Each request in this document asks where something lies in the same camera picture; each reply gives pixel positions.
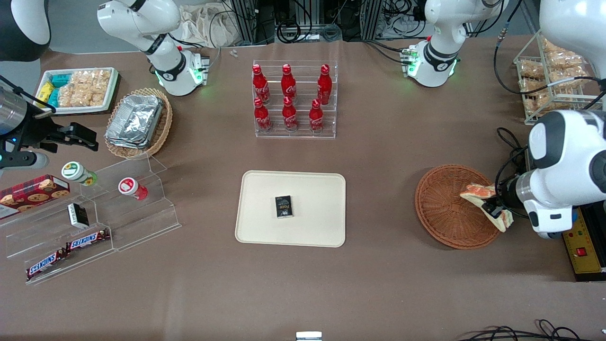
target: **small bottle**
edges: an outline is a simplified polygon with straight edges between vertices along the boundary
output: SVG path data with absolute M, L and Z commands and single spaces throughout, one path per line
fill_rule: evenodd
M 333 90 L 333 80 L 330 79 L 330 67 L 328 64 L 320 68 L 320 78 L 318 78 L 318 99 L 323 106 L 330 102 L 330 92 Z
M 147 188 L 142 184 L 139 184 L 137 180 L 133 178 L 124 178 L 118 184 L 118 190 L 124 195 L 133 197 L 137 200 L 143 200 L 147 198 Z
M 97 182 L 97 175 L 86 169 L 80 162 L 70 161 L 61 169 L 61 175 L 64 178 L 80 183 L 84 186 L 91 186 Z
M 282 66 L 282 93 L 284 97 L 290 97 L 293 103 L 297 102 L 297 82 L 293 77 L 289 64 Z
M 269 102 L 269 83 L 261 72 L 259 64 L 253 65 L 253 87 L 255 87 L 257 97 L 267 104 Z
M 324 124 L 322 122 L 323 117 L 324 112 L 320 108 L 320 101 L 311 101 L 311 110 L 309 110 L 309 126 L 313 135 L 319 135 L 322 133 L 324 128 Z
M 293 100 L 290 97 L 284 97 L 282 116 L 284 116 L 284 125 L 286 126 L 287 132 L 294 133 L 299 129 L 297 109 L 293 106 Z
M 260 132 L 269 133 L 271 131 L 269 112 L 259 97 L 255 98 L 255 119 L 257 121 L 257 126 L 259 126 Z

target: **table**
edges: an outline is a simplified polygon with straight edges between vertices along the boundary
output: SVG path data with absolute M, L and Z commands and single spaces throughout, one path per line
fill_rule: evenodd
M 529 37 L 511 37 L 507 64 Z M 393 42 L 407 46 L 410 41 Z M 455 251 L 434 240 L 414 209 L 432 167 L 460 163 L 493 177 L 521 140 L 519 96 L 497 83 L 495 40 L 468 39 L 448 82 L 428 89 L 362 43 L 271 44 L 224 50 L 208 86 L 170 97 L 175 118 L 156 154 L 182 228 L 38 286 L 23 264 L 0 257 L 3 340 L 292 340 L 321 330 L 325 340 L 455 340 L 471 330 L 534 319 L 597 339 L 606 328 L 606 286 L 573 283 L 560 241 L 539 239 L 526 221 L 484 249 Z M 253 132 L 254 59 L 339 61 L 336 140 L 258 140 Z M 112 66 L 118 98 L 158 87 L 142 53 L 49 53 L 43 69 Z M 59 148 L 46 172 L 71 159 L 90 169 L 119 158 L 103 146 L 107 115 L 59 118 L 99 134 L 97 153 Z M 242 244 L 234 238 L 241 177 L 250 169 L 334 172 L 347 180 L 347 239 L 336 249 Z M 40 171 L 6 172 L 3 187 Z M 0 243 L 0 254 L 4 254 Z

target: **aluminum foil container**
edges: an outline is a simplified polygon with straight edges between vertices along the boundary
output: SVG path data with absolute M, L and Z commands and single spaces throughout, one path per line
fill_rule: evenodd
M 115 146 L 137 149 L 149 147 L 162 105 L 162 100 L 156 96 L 127 96 L 118 107 L 105 132 L 105 138 Z

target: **acrylic bottle rack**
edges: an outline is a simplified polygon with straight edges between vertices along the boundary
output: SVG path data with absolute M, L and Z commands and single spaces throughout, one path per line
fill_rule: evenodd
M 255 122 L 255 135 L 258 138 L 315 138 L 315 139 L 334 139 L 337 134 L 337 90 L 339 79 L 339 68 L 336 61 L 266 61 L 256 60 L 253 64 L 259 64 L 263 74 L 269 83 L 270 100 L 265 105 L 269 111 L 272 130 L 268 133 L 259 131 L 256 120 L 252 113 L 254 105 L 251 101 L 251 116 Z M 282 66 L 290 64 L 292 75 L 297 82 L 297 100 L 295 108 L 297 109 L 297 121 L 299 129 L 296 132 L 288 132 L 284 126 L 282 117 L 282 108 L 284 106 L 284 96 L 282 95 Z M 320 77 L 320 68 L 322 64 L 330 66 L 330 78 L 333 81 L 330 101 L 322 106 L 324 112 L 324 129 L 322 133 L 314 135 L 311 133 L 309 124 L 309 111 L 311 110 L 311 101 L 318 97 L 318 78 Z M 253 99 L 256 97 L 255 89 L 251 86 Z
M 71 182 L 70 196 L 0 221 L 0 229 L 7 234 L 7 258 L 24 263 L 25 280 L 25 269 L 64 248 L 67 242 L 101 229 L 110 230 L 111 239 L 76 249 L 27 281 L 38 284 L 181 227 L 158 175 L 164 170 L 166 167 L 156 158 L 143 154 L 96 171 L 98 181 L 92 186 Z M 125 177 L 133 177 L 145 186 L 147 198 L 138 201 L 120 194 L 118 183 Z M 67 205 L 71 203 L 86 209 L 89 228 L 70 224 Z

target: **brown wicker basket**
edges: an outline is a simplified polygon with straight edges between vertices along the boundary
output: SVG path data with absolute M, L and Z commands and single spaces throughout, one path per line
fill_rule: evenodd
M 107 145 L 107 148 L 110 150 L 110 152 L 112 152 L 113 155 L 123 158 L 135 157 L 145 152 L 147 152 L 148 155 L 154 155 L 160 150 L 160 148 L 166 141 L 166 138 L 168 137 L 170 125 L 173 122 L 173 109 L 170 107 L 170 103 L 166 95 L 164 95 L 160 90 L 144 88 L 135 90 L 129 93 L 127 96 L 129 95 L 153 95 L 160 98 L 164 102 L 164 107 L 162 108 L 160 119 L 158 119 L 158 125 L 156 126 L 156 130 L 154 131 L 153 137 L 151 138 L 150 147 L 148 149 L 118 147 L 109 143 L 107 140 L 105 140 L 105 145 Z M 116 116 L 116 112 L 118 111 L 118 107 L 120 106 L 120 104 L 122 104 L 124 98 L 126 98 L 126 96 L 123 97 L 120 102 L 114 107 L 109 122 L 107 123 L 107 127 L 109 127 L 112 123 L 114 117 Z
M 472 168 L 446 164 L 427 172 L 415 192 L 415 208 L 423 226 L 435 239 L 455 249 L 483 248 L 500 233 L 479 208 L 459 196 L 471 183 L 492 184 Z

